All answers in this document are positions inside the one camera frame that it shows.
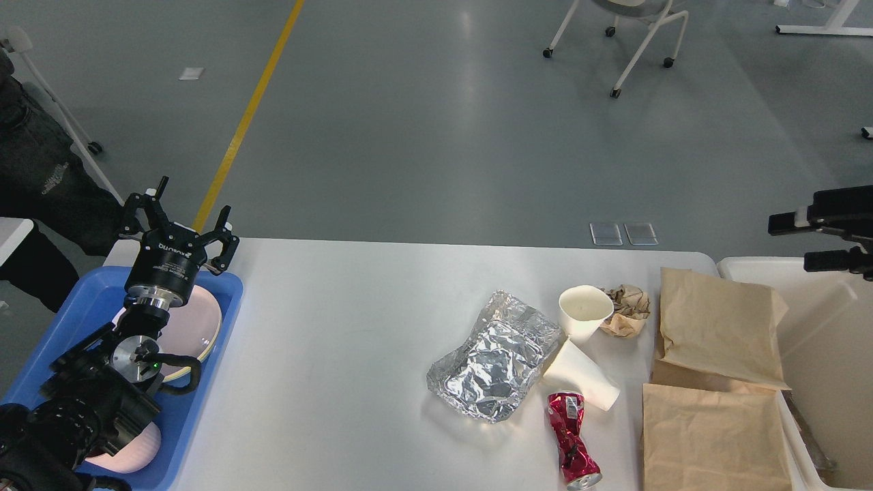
white plate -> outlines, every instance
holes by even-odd
[[[118,323],[124,310],[115,315],[113,323]],[[221,320],[221,307],[216,297],[206,288],[195,285],[187,304],[170,309],[167,327],[161,330],[161,337],[157,340],[161,353],[195,356],[202,362],[212,351],[221,329]],[[165,382],[176,380],[190,371],[188,367],[167,364],[161,367]]]

can lid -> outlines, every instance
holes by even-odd
[[[582,489],[588,489],[600,482],[603,479],[603,474],[594,473],[583,475],[579,479],[575,479],[570,481],[567,484],[567,491],[581,491]]]

chair leg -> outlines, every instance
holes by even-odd
[[[672,58],[674,60],[679,56],[679,46],[682,45],[682,39],[685,37],[685,26],[688,25],[688,11],[682,10],[681,12],[673,14],[663,20],[663,24],[667,24],[668,22],[676,20],[680,17],[682,18],[682,29],[679,30],[679,40],[676,42],[676,49],[673,50]]]
[[[673,56],[671,58],[665,59],[663,64],[667,68],[673,66],[673,62],[676,61],[676,57],[679,55],[679,47],[682,45],[682,39],[685,36],[685,26],[688,25],[687,10],[683,10],[681,12],[670,14],[669,16],[661,18],[649,27],[649,34],[646,35],[646,39],[643,40],[643,43],[640,45],[639,49],[636,50],[636,53],[634,53],[634,58],[630,59],[628,67],[624,69],[622,76],[619,77],[618,81],[612,87],[612,97],[617,98],[618,94],[622,92],[622,84],[624,83],[624,80],[628,78],[628,75],[630,75],[630,71],[634,68],[634,65],[636,65],[637,60],[639,60],[640,56],[643,55],[643,51],[645,51],[646,46],[648,46],[652,38],[655,37],[655,33],[657,32],[658,28],[664,24],[669,24],[674,20],[678,20],[680,18],[682,19],[682,29],[679,31],[679,40],[676,42],[676,49],[673,50]]]
[[[550,44],[547,48],[548,51],[553,50],[554,47],[558,44],[558,40],[560,39],[561,34],[564,33],[564,30],[567,28],[567,24],[570,24],[570,19],[573,18],[573,14],[576,12],[576,7],[578,6],[579,0],[573,0],[573,4],[570,5],[570,10],[568,10],[567,15],[564,16],[564,22],[560,23],[560,28],[558,28],[558,32],[554,35],[554,39],[552,39],[552,44]]]
[[[643,43],[636,50],[636,53],[634,53],[634,58],[630,59],[628,66],[624,69],[624,72],[622,72],[622,76],[618,78],[618,81],[612,87],[612,94],[614,94],[613,95],[614,98],[618,97],[617,94],[621,92],[622,84],[624,83],[624,80],[628,78],[628,75],[630,75],[630,71],[633,70],[634,65],[636,65],[637,60],[640,59],[640,56],[643,54],[643,51],[645,51],[646,46],[649,45],[649,42],[655,36],[655,33],[657,32],[658,27],[659,27],[659,24],[652,25],[651,29],[649,29],[649,34],[646,34],[646,39],[643,40]]]
[[[615,35],[615,29],[618,28],[618,16],[615,16],[615,20],[612,21],[612,25],[606,28],[606,37],[612,38]]]

person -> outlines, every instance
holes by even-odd
[[[85,172],[72,139],[12,77],[0,49],[0,217],[35,218],[81,247],[106,256],[123,208]],[[57,312],[79,276],[35,227],[0,266],[0,280]]]
[[[12,77],[0,49],[0,216],[35,218],[90,256],[106,256],[122,207],[71,151],[72,139]]]
[[[79,281],[79,274],[34,223],[21,244],[0,264],[0,280],[7,280],[57,313]]]

paper cup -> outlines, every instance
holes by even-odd
[[[130,474],[147,466],[161,448],[161,430],[155,423],[149,423],[142,433],[132,439],[115,455],[102,453],[88,457],[85,461],[118,474]]]
[[[564,342],[542,379],[555,389],[580,393],[586,404],[604,411],[609,411],[621,393],[597,363],[570,341]]]
[[[560,326],[575,343],[588,340],[614,308],[612,299],[590,285],[572,287],[558,298]]]

